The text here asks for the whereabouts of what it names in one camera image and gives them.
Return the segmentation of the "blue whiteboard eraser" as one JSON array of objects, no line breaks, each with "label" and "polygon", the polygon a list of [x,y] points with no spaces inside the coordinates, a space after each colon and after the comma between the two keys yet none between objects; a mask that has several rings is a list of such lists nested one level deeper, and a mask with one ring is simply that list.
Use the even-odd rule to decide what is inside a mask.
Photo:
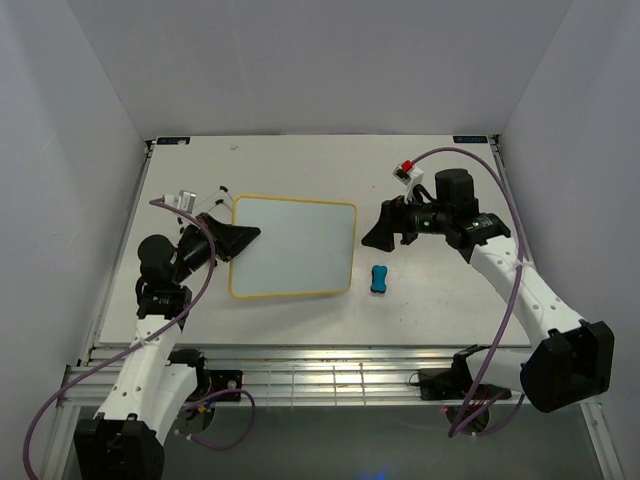
[{"label": "blue whiteboard eraser", "polygon": [[388,268],[384,265],[374,265],[371,269],[370,291],[374,294],[385,294],[387,291],[386,277]]}]

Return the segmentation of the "yellow framed whiteboard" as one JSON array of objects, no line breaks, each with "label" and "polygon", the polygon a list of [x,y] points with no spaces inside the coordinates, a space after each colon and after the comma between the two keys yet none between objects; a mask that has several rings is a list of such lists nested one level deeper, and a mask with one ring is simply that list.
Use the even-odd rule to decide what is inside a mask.
[{"label": "yellow framed whiteboard", "polygon": [[242,195],[232,224],[259,236],[229,267],[236,299],[337,295],[349,290],[357,207],[348,202]]}]

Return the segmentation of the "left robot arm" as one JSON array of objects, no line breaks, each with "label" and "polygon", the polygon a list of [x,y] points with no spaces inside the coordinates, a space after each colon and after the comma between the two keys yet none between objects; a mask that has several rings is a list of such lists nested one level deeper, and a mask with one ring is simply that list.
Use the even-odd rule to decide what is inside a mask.
[{"label": "left robot arm", "polygon": [[260,233],[201,213],[182,228],[177,244],[160,234],[140,243],[135,336],[116,358],[122,366],[109,395],[74,432],[82,478],[159,479],[177,417],[201,416],[209,424],[217,401],[250,395],[238,380],[216,380],[200,351],[175,345],[200,297],[185,280],[202,266],[234,259]]}]

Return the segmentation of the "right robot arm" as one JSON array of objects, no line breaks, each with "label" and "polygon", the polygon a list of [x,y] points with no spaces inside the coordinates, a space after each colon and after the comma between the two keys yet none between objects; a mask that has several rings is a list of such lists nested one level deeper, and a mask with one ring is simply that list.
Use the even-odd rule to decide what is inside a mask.
[{"label": "right robot arm", "polygon": [[603,321],[586,321],[519,258],[509,228],[495,214],[480,211],[468,171],[436,173],[434,196],[422,185],[419,168],[403,163],[393,175],[406,192],[382,203],[363,245],[391,252],[396,235],[404,245],[421,234],[443,236],[494,287],[532,347],[530,355],[521,355],[474,345],[454,355],[441,379],[464,397],[476,396],[487,384],[519,391],[544,413],[606,392],[613,331]]}]

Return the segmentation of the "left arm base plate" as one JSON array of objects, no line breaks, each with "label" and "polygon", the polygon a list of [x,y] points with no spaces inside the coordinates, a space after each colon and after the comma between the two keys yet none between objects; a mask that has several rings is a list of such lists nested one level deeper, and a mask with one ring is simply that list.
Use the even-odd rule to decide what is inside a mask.
[{"label": "left arm base plate", "polygon": [[[242,370],[207,370],[208,388],[206,395],[217,393],[223,390],[239,390],[243,386],[244,372]],[[209,402],[239,402],[242,394],[226,393],[218,400],[209,400]]]}]

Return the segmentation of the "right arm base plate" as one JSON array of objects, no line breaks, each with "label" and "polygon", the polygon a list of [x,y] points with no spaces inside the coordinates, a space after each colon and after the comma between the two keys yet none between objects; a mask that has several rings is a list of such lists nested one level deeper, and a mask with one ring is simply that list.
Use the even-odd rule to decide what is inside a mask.
[{"label": "right arm base plate", "polygon": [[[456,368],[419,369],[410,375],[407,383],[420,390],[421,400],[463,400],[473,380],[470,373]],[[492,384],[480,383],[471,397],[472,402],[488,401],[503,390]]]}]

